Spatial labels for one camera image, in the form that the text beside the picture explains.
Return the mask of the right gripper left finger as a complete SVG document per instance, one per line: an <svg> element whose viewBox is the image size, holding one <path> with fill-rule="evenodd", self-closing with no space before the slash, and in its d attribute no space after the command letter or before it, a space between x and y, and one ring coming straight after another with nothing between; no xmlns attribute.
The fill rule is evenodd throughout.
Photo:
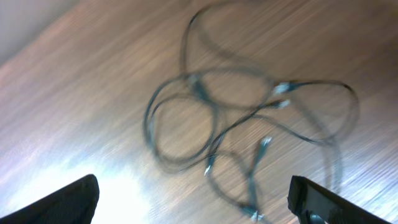
<svg viewBox="0 0 398 224"><path fill-rule="evenodd" d="M88 174L1 218L1 224L90 224L99 197L97 178Z"/></svg>

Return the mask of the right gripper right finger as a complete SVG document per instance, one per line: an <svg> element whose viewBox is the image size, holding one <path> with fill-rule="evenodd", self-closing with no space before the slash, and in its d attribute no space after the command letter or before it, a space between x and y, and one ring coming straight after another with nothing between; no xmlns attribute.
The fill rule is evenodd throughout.
<svg viewBox="0 0 398 224"><path fill-rule="evenodd" d="M301 224L389 224L302 176L292 176L287 200Z"/></svg>

